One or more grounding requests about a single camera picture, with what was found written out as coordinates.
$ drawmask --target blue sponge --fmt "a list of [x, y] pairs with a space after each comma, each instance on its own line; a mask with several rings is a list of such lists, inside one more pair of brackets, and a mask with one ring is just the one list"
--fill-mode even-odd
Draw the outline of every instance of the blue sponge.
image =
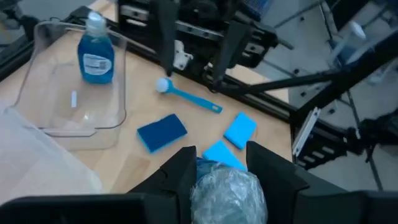
[[256, 122], [240, 112], [231, 126], [224, 133], [224, 137], [238, 149], [244, 149], [247, 141], [256, 130]]
[[139, 128], [137, 132], [148, 151], [152, 153], [183, 137], [187, 130], [177, 115], [171, 114]]
[[221, 140], [203, 152], [202, 156], [205, 159], [221, 162], [227, 166], [235, 167], [241, 170], [247, 170]]

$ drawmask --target light blue sponge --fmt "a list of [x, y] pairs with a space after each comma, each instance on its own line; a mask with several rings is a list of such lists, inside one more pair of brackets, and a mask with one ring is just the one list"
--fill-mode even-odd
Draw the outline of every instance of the light blue sponge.
[[256, 130], [256, 122], [240, 112], [231, 126], [224, 133], [224, 137], [243, 150], [247, 141], [250, 140]]
[[203, 152], [202, 156], [205, 159], [217, 161], [230, 167], [247, 170], [221, 140]]

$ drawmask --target dark blue sponge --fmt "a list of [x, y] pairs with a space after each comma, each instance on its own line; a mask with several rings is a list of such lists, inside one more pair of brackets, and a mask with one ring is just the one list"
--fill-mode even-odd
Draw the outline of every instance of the dark blue sponge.
[[151, 153], [187, 134], [187, 130], [175, 114], [141, 127], [137, 132]]

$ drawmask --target bottle label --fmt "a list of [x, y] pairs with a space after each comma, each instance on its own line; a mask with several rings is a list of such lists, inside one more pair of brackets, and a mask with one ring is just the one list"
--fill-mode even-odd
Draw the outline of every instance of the bottle label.
[[104, 57], [92, 54], [83, 55], [85, 72], [90, 75], [104, 75], [112, 67], [112, 62]]

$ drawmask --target blue liquid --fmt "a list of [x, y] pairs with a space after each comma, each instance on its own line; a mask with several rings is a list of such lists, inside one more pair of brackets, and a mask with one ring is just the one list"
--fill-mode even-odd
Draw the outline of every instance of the blue liquid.
[[[112, 42], [106, 34], [101, 36], [84, 34], [78, 45], [77, 54], [79, 58], [80, 72], [84, 80], [95, 84], [107, 84], [112, 81], [114, 73], [114, 50], [112, 47]], [[109, 61], [106, 63], [107, 69], [105, 70], [107, 70], [107, 72], [104, 74], [92, 72], [105, 70], [102, 68], [102, 65], [98, 65], [96, 63], [87, 63], [87, 55], [103, 58], [103, 63], [105, 63], [105, 60], [108, 59], [110, 63]]]

